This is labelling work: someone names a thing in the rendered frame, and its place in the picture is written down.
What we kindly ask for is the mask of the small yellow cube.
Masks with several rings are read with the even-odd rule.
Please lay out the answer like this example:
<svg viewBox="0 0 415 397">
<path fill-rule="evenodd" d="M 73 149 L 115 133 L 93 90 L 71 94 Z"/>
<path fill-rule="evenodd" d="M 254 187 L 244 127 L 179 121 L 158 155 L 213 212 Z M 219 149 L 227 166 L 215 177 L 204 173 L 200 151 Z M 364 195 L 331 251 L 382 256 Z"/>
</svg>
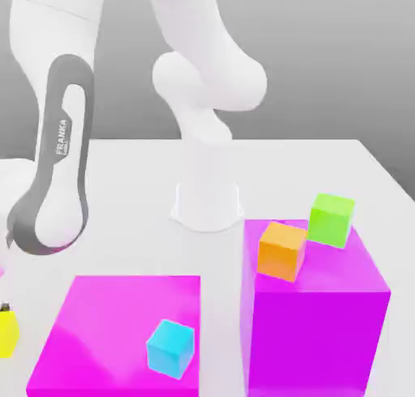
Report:
<svg viewBox="0 0 415 397">
<path fill-rule="evenodd" d="M 13 310 L 0 312 L 0 358 L 12 356 L 19 340 L 19 324 Z"/>
</svg>

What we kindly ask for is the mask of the small cyan cube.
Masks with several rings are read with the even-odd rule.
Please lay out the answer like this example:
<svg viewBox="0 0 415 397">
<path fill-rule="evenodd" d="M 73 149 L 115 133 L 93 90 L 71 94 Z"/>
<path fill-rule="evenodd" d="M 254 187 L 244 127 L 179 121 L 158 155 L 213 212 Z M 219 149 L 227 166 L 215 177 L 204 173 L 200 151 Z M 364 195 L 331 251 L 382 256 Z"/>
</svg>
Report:
<svg viewBox="0 0 415 397">
<path fill-rule="evenodd" d="M 162 319 L 146 342 L 148 368 L 180 380 L 195 354 L 195 329 Z"/>
</svg>

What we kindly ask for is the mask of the small orange cube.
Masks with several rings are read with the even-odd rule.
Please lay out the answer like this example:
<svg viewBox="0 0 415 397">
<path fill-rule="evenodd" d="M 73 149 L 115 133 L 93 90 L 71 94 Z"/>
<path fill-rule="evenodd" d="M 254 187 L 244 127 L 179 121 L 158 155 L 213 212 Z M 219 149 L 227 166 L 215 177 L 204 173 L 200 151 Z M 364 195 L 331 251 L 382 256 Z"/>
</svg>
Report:
<svg viewBox="0 0 415 397">
<path fill-rule="evenodd" d="M 257 272 L 294 282 L 302 267 L 308 231 L 272 221 L 259 239 Z"/>
</svg>

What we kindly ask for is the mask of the small green cube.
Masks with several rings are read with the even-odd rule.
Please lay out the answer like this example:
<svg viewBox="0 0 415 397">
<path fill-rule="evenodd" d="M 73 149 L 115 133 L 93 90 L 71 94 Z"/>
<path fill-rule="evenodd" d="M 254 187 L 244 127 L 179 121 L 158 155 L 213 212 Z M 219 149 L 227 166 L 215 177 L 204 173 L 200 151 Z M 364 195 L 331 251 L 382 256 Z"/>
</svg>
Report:
<svg viewBox="0 0 415 397">
<path fill-rule="evenodd" d="M 349 238 L 355 201 L 319 193 L 310 210 L 308 239 L 343 249 Z"/>
</svg>

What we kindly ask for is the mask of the large flat magenta box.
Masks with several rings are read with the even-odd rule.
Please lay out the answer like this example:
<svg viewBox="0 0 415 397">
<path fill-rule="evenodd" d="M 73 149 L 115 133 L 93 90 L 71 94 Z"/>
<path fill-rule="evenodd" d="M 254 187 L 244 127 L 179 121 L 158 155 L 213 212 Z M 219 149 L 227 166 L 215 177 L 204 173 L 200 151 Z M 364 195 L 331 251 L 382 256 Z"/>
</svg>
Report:
<svg viewBox="0 0 415 397">
<path fill-rule="evenodd" d="M 28 397 L 199 397 L 197 275 L 78 275 L 26 386 Z M 162 319 L 195 329 L 180 380 L 148 368 Z"/>
</svg>

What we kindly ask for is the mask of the large tall magenta box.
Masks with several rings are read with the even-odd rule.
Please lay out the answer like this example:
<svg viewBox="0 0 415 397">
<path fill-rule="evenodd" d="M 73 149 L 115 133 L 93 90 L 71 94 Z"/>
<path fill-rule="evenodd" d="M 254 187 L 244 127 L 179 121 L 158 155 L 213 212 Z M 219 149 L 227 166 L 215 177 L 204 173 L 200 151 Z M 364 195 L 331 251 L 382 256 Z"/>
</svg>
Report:
<svg viewBox="0 0 415 397">
<path fill-rule="evenodd" d="M 391 290 L 356 230 L 310 241 L 295 282 L 257 272 L 268 220 L 246 220 L 240 340 L 246 397 L 363 397 Z"/>
</svg>

